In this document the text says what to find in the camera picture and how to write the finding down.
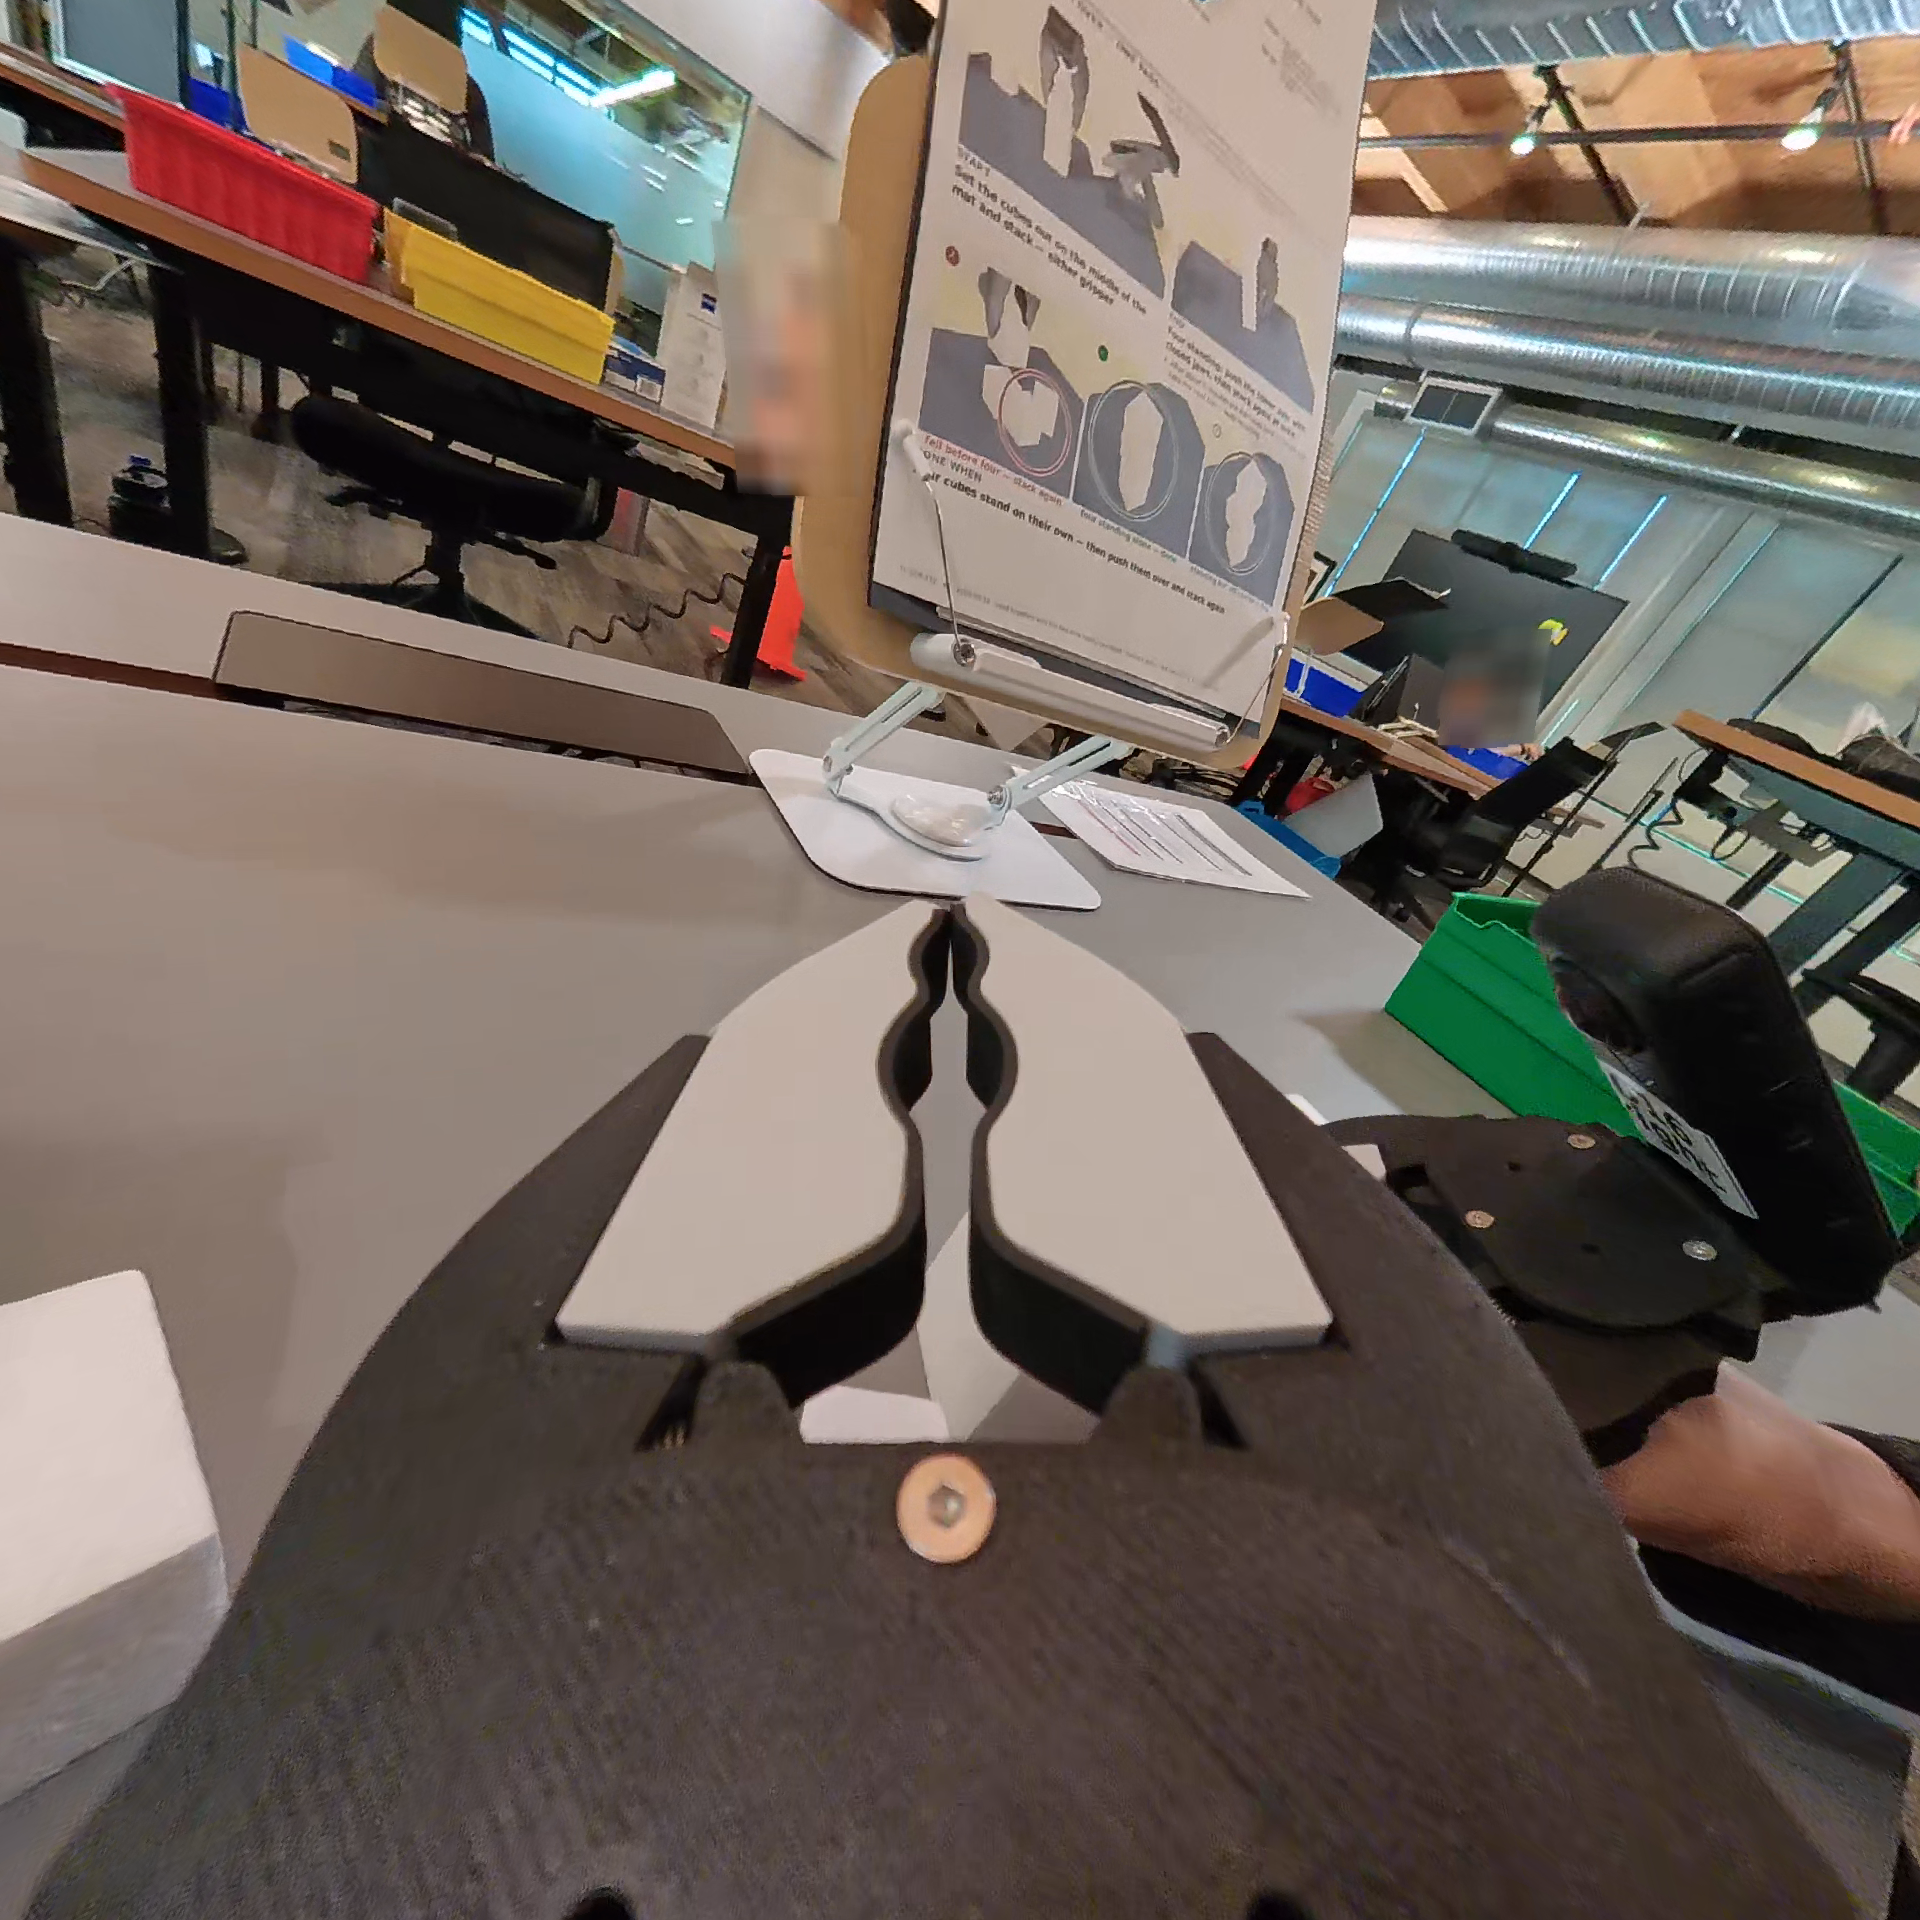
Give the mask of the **black office chair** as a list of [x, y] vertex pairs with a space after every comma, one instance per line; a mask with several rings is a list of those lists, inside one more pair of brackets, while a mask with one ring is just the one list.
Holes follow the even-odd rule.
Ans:
[[550, 544], [597, 542], [614, 517], [618, 488], [602, 477], [572, 484], [493, 464], [446, 440], [424, 440], [359, 401], [311, 393], [288, 426], [301, 454], [346, 480], [330, 506], [407, 518], [424, 533], [422, 560], [396, 581], [324, 582], [324, 593], [532, 641], [532, 629], [470, 594], [466, 549], [487, 544], [555, 569], [543, 554]]

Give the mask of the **orange traffic cone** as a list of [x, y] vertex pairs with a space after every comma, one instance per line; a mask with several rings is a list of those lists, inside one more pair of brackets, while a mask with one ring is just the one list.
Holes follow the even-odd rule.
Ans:
[[806, 670], [798, 660], [802, 600], [792, 568], [792, 547], [781, 550], [775, 568], [757, 555], [742, 582], [740, 606], [730, 630], [711, 629], [723, 648], [718, 682], [732, 688], [748, 688], [754, 674], [771, 674], [780, 682], [805, 684]]

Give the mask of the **yellow plastic bin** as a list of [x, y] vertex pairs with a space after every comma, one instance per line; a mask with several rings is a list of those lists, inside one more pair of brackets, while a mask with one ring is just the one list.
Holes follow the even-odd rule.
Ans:
[[613, 318], [602, 306], [440, 232], [387, 211], [381, 246], [391, 286], [420, 315], [469, 331], [543, 369], [598, 384], [613, 346]]

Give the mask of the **person's right forearm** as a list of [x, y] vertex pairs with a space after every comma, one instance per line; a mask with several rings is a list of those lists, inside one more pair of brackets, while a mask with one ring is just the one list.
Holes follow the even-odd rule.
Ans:
[[1822, 1612], [1917, 1621], [1917, 1497], [1846, 1432], [1798, 1414], [1748, 1376], [1662, 1414], [1599, 1469], [1623, 1529]]

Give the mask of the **white cardboard box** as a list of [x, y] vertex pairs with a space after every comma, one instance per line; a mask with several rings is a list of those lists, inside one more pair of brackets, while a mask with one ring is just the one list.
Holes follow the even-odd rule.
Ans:
[[691, 264], [675, 272], [662, 297], [656, 346], [668, 413], [712, 433], [727, 390], [727, 333], [715, 274]]

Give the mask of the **silver air duct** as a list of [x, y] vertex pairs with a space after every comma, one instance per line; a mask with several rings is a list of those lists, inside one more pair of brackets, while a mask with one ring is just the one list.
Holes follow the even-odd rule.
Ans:
[[1357, 216], [1336, 353], [1391, 364], [1363, 342], [1373, 304], [1917, 365], [1912, 237]]

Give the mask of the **red plastic bin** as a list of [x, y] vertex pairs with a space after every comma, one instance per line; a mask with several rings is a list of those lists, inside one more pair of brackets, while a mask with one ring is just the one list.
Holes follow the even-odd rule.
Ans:
[[357, 187], [134, 86], [110, 85], [107, 94], [124, 116], [138, 194], [336, 280], [367, 282], [378, 206]]

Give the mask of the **white lamp base plate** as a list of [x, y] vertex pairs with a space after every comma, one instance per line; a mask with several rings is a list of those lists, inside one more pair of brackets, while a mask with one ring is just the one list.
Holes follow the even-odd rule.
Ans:
[[[948, 588], [933, 594], [924, 621], [870, 604], [883, 484], [907, 475], [930, 517], [941, 513], [941, 473], [920, 433], [894, 416], [888, 401], [915, 265], [933, 69], [930, 56], [896, 59], [861, 91], [839, 219], [824, 232], [813, 282], [812, 336], [789, 325], [781, 346], [789, 390], [799, 401], [792, 550], [802, 601], [836, 656], [894, 676], [896, 690], [845, 723], [816, 758], [757, 752], [752, 768], [802, 853], [832, 878], [906, 896], [987, 893], [1012, 906], [1090, 909], [1096, 891], [1064, 882], [1064, 864], [1039, 851], [1039, 829], [1016, 821], [1021, 805], [1132, 752], [1236, 763], [1277, 724], [1294, 656], [1346, 654], [1378, 635], [1382, 621], [1344, 597], [1259, 616], [1228, 654], [1228, 666], [1259, 662], [1254, 699], [1223, 712], [1069, 660], [1042, 641], [990, 635], [954, 612]], [[982, 788], [860, 768], [950, 692], [982, 694], [1084, 739]]]

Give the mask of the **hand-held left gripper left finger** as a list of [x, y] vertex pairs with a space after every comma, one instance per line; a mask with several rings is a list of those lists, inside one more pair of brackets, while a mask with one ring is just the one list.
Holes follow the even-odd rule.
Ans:
[[912, 1112], [950, 932], [907, 904], [696, 1040], [557, 1309], [568, 1347], [750, 1362], [798, 1405], [906, 1341], [928, 1261]]

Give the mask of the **printed instruction sheet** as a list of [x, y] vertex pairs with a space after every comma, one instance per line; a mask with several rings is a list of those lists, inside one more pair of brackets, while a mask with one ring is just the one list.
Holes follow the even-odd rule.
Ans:
[[1298, 557], [1373, 26], [943, 8], [875, 593], [1226, 686]]

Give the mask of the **desk with wooden edge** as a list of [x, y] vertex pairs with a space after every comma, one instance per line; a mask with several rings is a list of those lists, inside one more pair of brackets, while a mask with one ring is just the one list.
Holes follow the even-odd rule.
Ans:
[[165, 472], [182, 550], [207, 554], [202, 350], [221, 346], [525, 472], [605, 483], [752, 537], [718, 673], [730, 688], [752, 684], [796, 502], [748, 488], [715, 427], [429, 318], [392, 292], [383, 272], [347, 280], [152, 200], [134, 187], [124, 153], [28, 148], [20, 171], [53, 201], [156, 257]]

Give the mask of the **white foam cube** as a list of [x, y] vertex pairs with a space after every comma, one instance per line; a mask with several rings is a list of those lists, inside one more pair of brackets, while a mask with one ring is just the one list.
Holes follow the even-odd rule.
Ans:
[[179, 1698], [229, 1606], [148, 1281], [2, 1309], [2, 1800]]

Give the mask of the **green plastic bin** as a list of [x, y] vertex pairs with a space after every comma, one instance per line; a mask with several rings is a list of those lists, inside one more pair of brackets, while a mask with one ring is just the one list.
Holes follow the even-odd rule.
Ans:
[[1916, 1251], [1916, 1129], [1839, 1091], [1770, 947], [1638, 870], [1461, 896], [1384, 1010], [1526, 1120], [1612, 1132], [1771, 1243]]

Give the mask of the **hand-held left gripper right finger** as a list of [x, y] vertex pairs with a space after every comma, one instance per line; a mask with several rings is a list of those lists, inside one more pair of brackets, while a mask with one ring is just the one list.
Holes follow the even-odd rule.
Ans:
[[950, 985], [981, 1104], [968, 1299], [1002, 1357], [1102, 1414], [1139, 1370], [1328, 1339], [1332, 1309], [1167, 1009], [981, 896], [950, 912]]

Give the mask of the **printed paper sheet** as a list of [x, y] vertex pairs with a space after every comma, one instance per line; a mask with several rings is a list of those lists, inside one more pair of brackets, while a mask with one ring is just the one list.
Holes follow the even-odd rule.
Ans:
[[1096, 781], [1052, 787], [1052, 818], [1118, 874], [1271, 898], [1308, 898], [1258, 853], [1242, 848], [1200, 806], [1142, 801]]

